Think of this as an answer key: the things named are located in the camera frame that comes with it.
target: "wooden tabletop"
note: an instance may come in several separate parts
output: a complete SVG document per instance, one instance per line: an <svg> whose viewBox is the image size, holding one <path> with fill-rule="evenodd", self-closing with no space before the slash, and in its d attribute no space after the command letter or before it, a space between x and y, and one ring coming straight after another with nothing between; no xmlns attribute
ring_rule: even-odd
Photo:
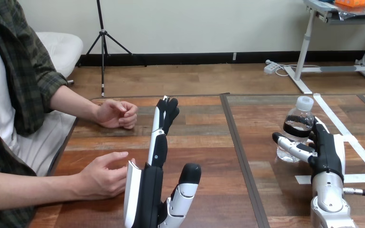
<svg viewBox="0 0 365 228"><path fill-rule="evenodd" d="M133 130L105 129L79 121L59 158L55 176L80 172L95 157L128 151L139 167L147 161L154 107L159 99L121 99L139 107ZM167 136L162 200L178 183L184 164L201 165L202 178L182 228L257 227L246 184L219 96L177 97L180 114ZM94 100L100 104L102 99ZM116 162L114 168L126 164ZM123 228L124 195L41 207L31 228Z"/></svg>
<svg viewBox="0 0 365 228"><path fill-rule="evenodd" d="M308 164L289 164L276 158L273 132L281 132L287 112L298 95L181 96L180 115L167 136L162 200L170 196L185 163L202 167L202 178L182 228L308 228L311 185L295 176L311 175ZM333 113L365 149L365 96L322 96ZM161 97L114 98L139 107L133 130L105 129L78 121L54 175L80 172L95 157L128 151L143 167ZM93 102L101 104L104 100ZM331 133L340 133L315 102L313 114ZM346 174L365 174L365 162L348 143ZM114 168L124 166L116 162ZM365 183L345 187L365 189ZM351 217L365 228L365 197L346 196ZM40 207L31 228L123 228L124 195L99 201L80 201Z"/></svg>
<svg viewBox="0 0 365 228"><path fill-rule="evenodd" d="M295 176L311 175L305 162L290 164L276 157L277 145L271 134L282 132L283 120L298 96L227 96L241 144L249 162L256 188L270 227L308 228L310 224L310 184L299 184ZM322 96L326 104L365 149L365 102L356 95ZM327 114L314 103L312 112L331 133L340 133ZM365 174L365 162L345 142L346 174ZM365 183L345 183L345 187L365 189ZM351 217L365 228L365 197L346 195Z"/></svg>

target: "light stand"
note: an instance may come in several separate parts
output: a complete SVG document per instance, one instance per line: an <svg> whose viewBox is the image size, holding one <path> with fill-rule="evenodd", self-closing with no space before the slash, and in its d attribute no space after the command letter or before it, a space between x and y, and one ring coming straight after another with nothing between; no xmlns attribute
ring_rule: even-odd
<svg viewBox="0 0 365 228"><path fill-rule="evenodd" d="M103 25L103 17L101 15L101 7L100 7L100 0L97 0L97 9L98 9L98 17L100 19L100 27L101 31L99 32L99 35L97 36L96 40L94 41L92 47L87 52L86 56L90 54L93 47L96 45L98 39L101 37L101 96L104 97L104 67L105 67L105 61L107 61L108 56L110 54L107 51L107 43L106 43L106 36L108 36L110 39L112 39L116 44L118 44L122 49L124 49L128 54L135 57L128 49L126 49L124 46L122 46L118 41L116 41L106 30L104 30ZM140 62L143 63L143 65L146 67L146 62L141 59Z"/></svg>

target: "white tape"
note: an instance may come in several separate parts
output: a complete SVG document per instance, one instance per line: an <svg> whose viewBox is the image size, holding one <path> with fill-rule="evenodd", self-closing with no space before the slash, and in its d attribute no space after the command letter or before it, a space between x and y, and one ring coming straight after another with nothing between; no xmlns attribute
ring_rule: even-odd
<svg viewBox="0 0 365 228"><path fill-rule="evenodd" d="M295 176L299 184L311 184L311 176ZM365 183L365 174L346 174L345 183Z"/></svg>
<svg viewBox="0 0 365 228"><path fill-rule="evenodd" d="M345 125L340 121L340 119L335 115L335 113L331 110L331 108L326 104L326 102L322 99L320 94L314 94L314 99L320 105L320 107L327 114L329 119L334 123L336 128L341 132L344 136L344 141L349 142L349 144L353 147L357 154L362 158L365 162L365 149L360 145L357 139L350 133L350 131L345 127Z"/></svg>

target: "black baseboard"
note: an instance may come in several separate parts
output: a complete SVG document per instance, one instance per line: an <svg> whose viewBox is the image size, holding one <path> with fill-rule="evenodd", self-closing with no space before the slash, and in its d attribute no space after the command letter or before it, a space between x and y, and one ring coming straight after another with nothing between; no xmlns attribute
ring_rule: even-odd
<svg viewBox="0 0 365 228"><path fill-rule="evenodd" d="M306 62L354 62L361 59L365 51L308 51ZM189 54L112 54L106 66L142 66L147 65L199 65L199 64L240 64L265 63L267 59L277 63L297 62L299 51L238 52L236 60L233 53L189 53ZM101 66L101 55L82 55L82 66Z"/></svg>

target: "robotic arm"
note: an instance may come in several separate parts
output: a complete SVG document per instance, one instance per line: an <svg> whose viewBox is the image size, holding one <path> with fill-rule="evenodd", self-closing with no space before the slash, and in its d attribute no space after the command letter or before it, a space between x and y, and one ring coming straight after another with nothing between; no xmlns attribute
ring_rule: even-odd
<svg viewBox="0 0 365 228"><path fill-rule="evenodd" d="M149 156L143 170L131 161L124 199L126 228L178 228L184 221L201 179L201 167L188 163L171 196L161 202L163 164L167 156L166 135L179 114L177 99L159 100L153 120Z"/></svg>
<svg viewBox="0 0 365 228"><path fill-rule="evenodd" d="M287 152L309 163L311 183L311 220L314 228L356 228L350 206L344 199L345 147L343 136L330 134L324 123L314 119L309 146L294 142L280 133L273 140Z"/></svg>

